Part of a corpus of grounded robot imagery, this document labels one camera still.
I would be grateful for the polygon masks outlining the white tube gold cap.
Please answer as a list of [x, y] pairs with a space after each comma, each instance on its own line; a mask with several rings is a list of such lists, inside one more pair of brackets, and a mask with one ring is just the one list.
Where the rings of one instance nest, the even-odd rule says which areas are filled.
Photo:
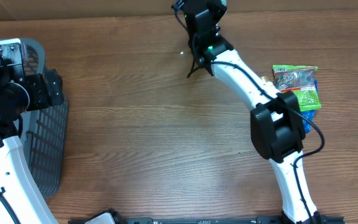
[[263, 81], [264, 86], [274, 86], [273, 82], [270, 80], [269, 76], [262, 76], [261, 80]]

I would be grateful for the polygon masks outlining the green red snack bag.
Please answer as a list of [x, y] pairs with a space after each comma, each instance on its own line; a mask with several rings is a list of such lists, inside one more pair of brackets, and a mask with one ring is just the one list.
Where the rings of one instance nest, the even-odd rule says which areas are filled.
[[292, 91], [300, 111], [321, 109], [315, 73], [318, 67], [306, 65], [273, 65], [274, 84], [281, 92]]

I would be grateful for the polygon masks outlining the blue snack packet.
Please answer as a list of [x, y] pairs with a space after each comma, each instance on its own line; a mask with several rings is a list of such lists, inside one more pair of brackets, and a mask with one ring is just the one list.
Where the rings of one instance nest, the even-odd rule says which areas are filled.
[[[318, 93], [318, 81], [315, 80], [314, 81], [314, 85], [316, 88], [316, 92]], [[312, 121], [315, 114], [316, 114], [316, 110], [309, 110], [309, 111], [302, 111], [301, 114], [307, 118], [308, 120]], [[308, 134], [311, 131], [311, 125], [310, 123], [308, 123], [307, 121], [303, 120], [303, 125], [305, 128], [305, 133]]]

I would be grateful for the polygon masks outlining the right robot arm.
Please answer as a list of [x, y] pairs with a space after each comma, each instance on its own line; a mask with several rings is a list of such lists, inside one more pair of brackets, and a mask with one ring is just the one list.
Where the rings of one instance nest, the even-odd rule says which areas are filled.
[[305, 130], [294, 93], [281, 92], [261, 79], [221, 34], [224, 1], [176, 0], [175, 13], [186, 30], [193, 55], [191, 73], [205, 69], [226, 84], [250, 111], [250, 137], [256, 151], [272, 165], [282, 195], [284, 223], [322, 223], [303, 170]]

